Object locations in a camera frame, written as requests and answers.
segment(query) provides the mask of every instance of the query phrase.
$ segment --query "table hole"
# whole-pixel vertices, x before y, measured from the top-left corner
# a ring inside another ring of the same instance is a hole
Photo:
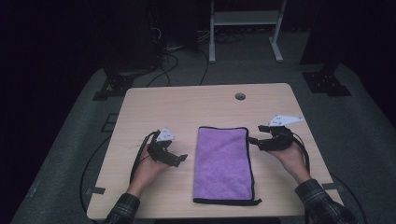
[[[235,95],[235,99],[237,99],[237,100],[245,100],[246,98],[247,98],[246,95],[244,93],[242,93],[242,92],[238,92]]]

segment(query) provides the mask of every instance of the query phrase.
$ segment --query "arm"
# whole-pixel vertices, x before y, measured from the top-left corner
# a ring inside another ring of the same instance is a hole
[[[147,152],[148,146],[143,150],[139,166],[134,174],[129,188],[123,193],[104,223],[116,224],[116,223],[133,223],[134,215],[137,212],[137,208],[140,204],[140,196],[144,189],[155,179],[155,177],[162,172],[169,165],[156,162],[151,158],[148,158],[149,153]]]
[[[305,168],[303,152],[293,143],[283,151],[269,151],[282,163],[285,170],[299,185],[295,190],[314,223],[358,223],[343,205],[332,200],[329,194],[312,179]]]

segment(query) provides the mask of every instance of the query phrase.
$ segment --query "black cable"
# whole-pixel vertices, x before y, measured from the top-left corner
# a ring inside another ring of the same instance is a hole
[[[170,56],[170,57],[176,59],[175,65],[174,65],[173,67],[171,67],[168,71],[165,71],[165,72],[159,74],[158,76],[156,76],[154,79],[152,79],[152,80],[148,83],[148,85],[147,85],[146,87],[148,87],[149,85],[151,85],[151,83],[154,82],[157,78],[159,78],[159,77],[161,77],[161,76],[163,76],[163,75],[165,75],[165,74],[167,75],[168,72],[174,70],[174,69],[177,67],[177,65],[178,65],[178,58],[177,58],[176,56],[172,55],[172,54],[169,54],[168,56]]]
[[[202,78],[201,78],[201,81],[199,82],[199,85],[201,86],[202,83],[204,82],[204,78],[205,78],[205,76],[206,76],[207,69],[209,68],[209,59],[207,58],[207,55],[206,55],[201,49],[198,49],[198,50],[201,51],[201,53],[204,54],[205,59],[206,59],[206,69],[205,69],[204,75],[203,75]]]
[[[145,158],[143,158],[142,160],[140,160],[139,163],[142,162],[143,160],[147,159],[148,157],[150,157],[150,155],[148,155]]]
[[[304,163],[305,163],[306,171],[310,174],[311,165],[309,164],[309,155],[308,155],[308,152],[306,151],[303,139],[301,139],[301,137],[299,135],[297,135],[296,133],[291,133],[291,134],[296,135],[299,139],[297,139],[293,135],[290,136],[285,133],[274,133],[274,134],[279,134],[286,138],[289,138],[289,140],[293,141],[294,143],[296,143],[298,145],[298,147],[301,149],[301,151],[304,154]],[[304,220],[305,220],[305,224],[309,224],[309,213],[308,213],[308,210],[306,210],[306,209],[304,210]]]
[[[139,163],[144,160],[145,158],[143,158],[142,160],[140,160],[140,157],[142,156],[143,150],[145,149],[146,144],[148,143],[149,138],[154,135],[155,132],[150,133],[149,135],[147,135],[145,137],[145,139],[143,140],[142,145],[139,148],[139,151],[137,151],[137,155],[136,158],[134,159],[134,166],[132,167],[132,171],[131,171],[131,176],[129,178],[129,183],[132,182],[132,179],[134,179],[134,173],[136,172],[137,166],[139,165]]]
[[[174,49],[165,49],[163,54],[175,53],[175,52],[183,50],[185,48],[186,48],[186,46],[180,46],[180,47],[175,47]]]
[[[87,214],[87,208],[85,207],[84,201],[82,200],[82,183],[83,183],[83,180],[84,180],[85,172],[87,172],[88,166],[90,165],[90,163],[91,163],[93,157],[96,155],[96,153],[99,151],[99,149],[105,144],[105,142],[107,142],[107,140],[110,139],[110,137],[111,137],[111,135],[110,135],[109,137],[107,137],[107,138],[99,145],[99,147],[97,147],[96,150],[92,153],[90,159],[88,160],[88,162],[87,162],[87,164],[85,165],[85,168],[84,168],[84,170],[83,170],[83,172],[82,172],[81,179],[79,180],[79,201],[80,201],[80,203],[81,203],[82,209],[84,210],[85,214]]]
[[[356,204],[358,205],[359,209],[361,210],[361,216],[363,217],[364,223],[367,224],[368,223],[367,216],[364,213],[363,207],[361,206],[361,203],[359,202],[358,197],[356,197],[356,195],[353,193],[353,191],[347,186],[347,184],[344,181],[341,180],[340,177],[333,174],[332,172],[329,172],[329,173],[332,177],[337,179],[347,189],[347,191],[349,191],[350,195],[352,195],[353,199],[355,200]]]
[[[172,86],[171,78],[169,77],[168,72],[163,69],[163,64],[162,63],[160,65],[160,67],[161,67],[161,70],[163,70],[163,72],[165,73],[166,78],[168,79],[168,84],[166,86]]]
[[[218,34],[216,35],[215,41],[217,44],[233,44],[245,39],[244,34],[240,34],[241,37],[237,35],[229,35],[229,34]]]

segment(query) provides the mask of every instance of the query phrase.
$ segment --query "shelf leg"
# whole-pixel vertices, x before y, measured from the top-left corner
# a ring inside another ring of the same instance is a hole
[[[279,47],[277,46],[276,41],[279,36],[280,25],[282,24],[283,15],[285,13],[286,2],[287,2],[287,0],[282,1],[282,5],[280,7],[279,14],[277,15],[275,33],[274,33],[274,36],[270,37],[271,48],[273,49],[276,61],[278,63],[283,62],[283,57],[282,57],[282,54],[280,53],[280,50],[279,50]]]
[[[210,5],[210,41],[209,41],[209,62],[210,63],[216,62],[214,14],[215,14],[215,3],[214,3],[214,0],[212,0],[211,5]]]

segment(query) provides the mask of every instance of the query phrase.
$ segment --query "wooden table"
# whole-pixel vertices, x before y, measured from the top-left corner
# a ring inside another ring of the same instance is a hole
[[[237,93],[245,100],[237,100]],[[198,128],[247,127],[251,137],[270,138],[258,125],[267,125],[275,114],[303,117],[288,84],[248,84],[200,87],[130,89],[126,93],[110,140],[96,187],[104,194],[93,194],[87,215],[106,218],[117,199],[128,188],[131,169],[142,141],[149,133],[168,127],[176,136],[170,152],[189,154],[178,168],[158,176],[141,197],[138,218],[185,217],[281,217],[300,216],[304,208],[294,193],[296,182],[268,153],[250,145],[257,206],[240,207],[192,202],[195,147]],[[311,174],[320,184],[332,183],[318,146],[304,121],[288,125],[304,140],[311,159]],[[341,202],[336,189],[327,190]]]

